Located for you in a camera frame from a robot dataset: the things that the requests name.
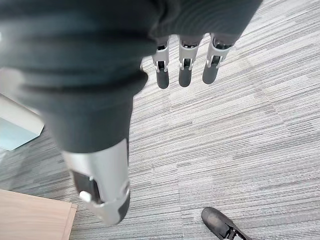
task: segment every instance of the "metal bracket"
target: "metal bracket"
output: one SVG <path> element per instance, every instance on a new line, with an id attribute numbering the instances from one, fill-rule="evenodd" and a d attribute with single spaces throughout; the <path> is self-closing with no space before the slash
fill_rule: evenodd
<path id="1" fill-rule="evenodd" d="M 212 65 L 212 60 L 214 58 L 214 56 L 218 56 L 219 58 L 219 62 L 216 65 L 216 68 L 218 69 L 220 67 L 220 64 L 223 60 L 226 59 L 228 52 L 230 51 L 230 48 L 227 49 L 218 49 L 214 46 L 214 34 L 210 33 L 211 36 L 211 40 L 210 40 L 210 44 L 209 44 L 209 48 L 208 48 L 208 53 L 206 55 L 206 65 L 208 68 L 211 68 Z"/>
<path id="2" fill-rule="evenodd" d="M 180 69 L 183 70 L 184 67 L 184 61 L 185 59 L 190 59 L 190 66 L 189 70 L 191 71 L 194 62 L 196 60 L 197 52 L 198 52 L 199 45 L 192 45 L 192 46 L 183 46 L 182 41 L 179 39 L 179 62 L 180 62 Z"/>
<path id="3" fill-rule="evenodd" d="M 169 64 L 169 40 L 166 42 L 164 49 L 157 50 L 155 55 L 152 55 L 153 65 L 157 73 L 160 72 L 159 62 L 164 62 L 164 72 L 168 71 Z"/>

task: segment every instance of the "robotic hand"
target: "robotic hand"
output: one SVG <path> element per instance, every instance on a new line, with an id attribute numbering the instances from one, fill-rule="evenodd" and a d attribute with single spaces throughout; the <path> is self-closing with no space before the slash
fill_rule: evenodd
<path id="1" fill-rule="evenodd" d="M 108 226 L 130 202 L 129 126 L 153 55 L 169 85 L 169 36 L 179 35 L 179 84 L 211 34 L 203 81 L 211 84 L 261 0 L 52 1 L 0 3 L 0 64 L 18 69 L 20 101 L 37 109 L 61 149 L 79 197 Z"/>

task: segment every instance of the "striped carpet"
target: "striped carpet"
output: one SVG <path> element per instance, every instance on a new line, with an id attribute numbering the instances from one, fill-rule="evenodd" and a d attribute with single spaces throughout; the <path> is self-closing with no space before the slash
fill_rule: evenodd
<path id="1" fill-rule="evenodd" d="M 319 240 L 319 13 L 319 0 L 264 1 L 212 85 L 202 82 L 208 35 L 187 88 L 175 36 L 167 89 L 144 60 L 121 224 L 105 227 L 79 201 L 46 129 L 3 156 L 0 188 L 78 204 L 72 240 L 214 240 L 201 220 L 207 206 L 253 240 Z"/>

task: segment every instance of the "wooden desk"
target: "wooden desk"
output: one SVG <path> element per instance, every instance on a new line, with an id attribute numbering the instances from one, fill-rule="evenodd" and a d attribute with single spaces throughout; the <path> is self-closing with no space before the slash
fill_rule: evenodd
<path id="1" fill-rule="evenodd" d="M 68 240 L 77 205 L 0 189 L 1 240 Z"/>

